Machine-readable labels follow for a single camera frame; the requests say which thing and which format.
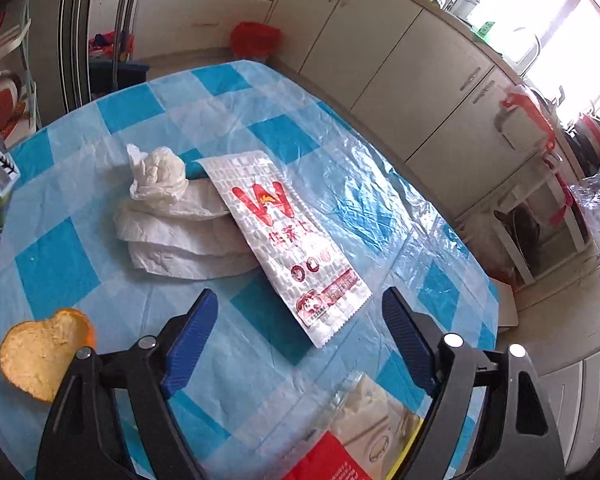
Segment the red yellow snack package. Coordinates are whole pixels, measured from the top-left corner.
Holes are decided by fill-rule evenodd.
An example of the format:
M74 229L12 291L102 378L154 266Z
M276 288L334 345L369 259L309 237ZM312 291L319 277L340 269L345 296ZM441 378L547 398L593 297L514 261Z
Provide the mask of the red yellow snack package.
M394 479L422 418L362 372L351 374L280 465L281 479Z

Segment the white red printed wrapper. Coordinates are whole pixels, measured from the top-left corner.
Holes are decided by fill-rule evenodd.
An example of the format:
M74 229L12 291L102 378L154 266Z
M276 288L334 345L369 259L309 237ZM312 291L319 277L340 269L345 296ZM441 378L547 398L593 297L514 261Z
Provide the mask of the white red printed wrapper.
M370 288L265 152L199 163L277 295L314 347L324 347Z

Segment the orange peel piece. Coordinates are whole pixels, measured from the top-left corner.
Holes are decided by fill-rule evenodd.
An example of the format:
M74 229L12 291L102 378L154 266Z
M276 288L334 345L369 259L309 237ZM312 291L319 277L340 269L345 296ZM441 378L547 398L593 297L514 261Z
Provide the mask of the orange peel piece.
M12 326L0 344L0 371L33 399L52 403L82 347L96 348L92 322L79 310L60 309L42 321Z

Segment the white tissue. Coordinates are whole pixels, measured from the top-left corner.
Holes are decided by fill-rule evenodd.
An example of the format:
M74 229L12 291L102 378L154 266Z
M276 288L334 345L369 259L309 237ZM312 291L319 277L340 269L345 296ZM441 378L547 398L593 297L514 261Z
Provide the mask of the white tissue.
M130 186L132 200L172 204L183 197L188 188L185 162L170 148L159 146L145 153L129 143L126 152L133 176Z

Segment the white kitchen base cabinets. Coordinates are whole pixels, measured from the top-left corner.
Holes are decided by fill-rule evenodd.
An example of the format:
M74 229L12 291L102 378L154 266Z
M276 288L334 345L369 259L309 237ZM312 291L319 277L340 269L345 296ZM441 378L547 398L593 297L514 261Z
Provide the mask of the white kitchen base cabinets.
M588 229L584 252L520 286L489 209L536 155L562 156L573 184L577 157L600 150L600 123L582 117L571 136L555 132L553 151L514 151L493 122L524 77L426 0L136 0L134 54L163 61L225 49L251 20L282 32L277 64L356 119L457 225L486 272L513 285L519 320L504 339L529 349L567 469L584 469L600 450L600 232Z

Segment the red lined trash bin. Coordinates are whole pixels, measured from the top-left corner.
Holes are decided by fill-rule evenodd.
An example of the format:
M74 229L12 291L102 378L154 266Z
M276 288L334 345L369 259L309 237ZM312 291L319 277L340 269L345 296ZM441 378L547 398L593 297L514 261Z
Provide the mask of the red lined trash bin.
M278 28L257 22L241 22L230 32L230 48L236 58L268 58L281 41Z

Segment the white rolling shelf cart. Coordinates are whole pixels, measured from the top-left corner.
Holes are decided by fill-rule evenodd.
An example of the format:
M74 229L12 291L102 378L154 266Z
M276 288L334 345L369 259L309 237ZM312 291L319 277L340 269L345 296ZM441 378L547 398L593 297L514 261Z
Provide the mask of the white rolling shelf cart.
M513 263L515 283L532 285L584 252L590 232L562 174L562 156L536 155L490 203L491 226Z

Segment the blue white checkered tablecloth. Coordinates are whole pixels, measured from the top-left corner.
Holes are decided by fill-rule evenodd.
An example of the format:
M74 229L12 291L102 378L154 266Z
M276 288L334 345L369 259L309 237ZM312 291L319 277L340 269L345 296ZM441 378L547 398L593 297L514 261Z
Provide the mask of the blue white checkered tablecloth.
M170 148L192 179L204 176L204 157L267 154L370 300L316 348L236 242L220 258L192 249L192 280L137 269L114 228L133 179L129 145ZM92 322L100 352L124 350L212 289L218 320L170 402L212 479L279 477L284 457L355 372L426 413L429 396L381 316L390 286L442 330L495 346L494 289L437 209L327 104L261 64L186 70L110 94L35 133L12 157L20 179L0 240L0 344L19 323L75 308ZM0 448L27 478L47 414L0 372Z

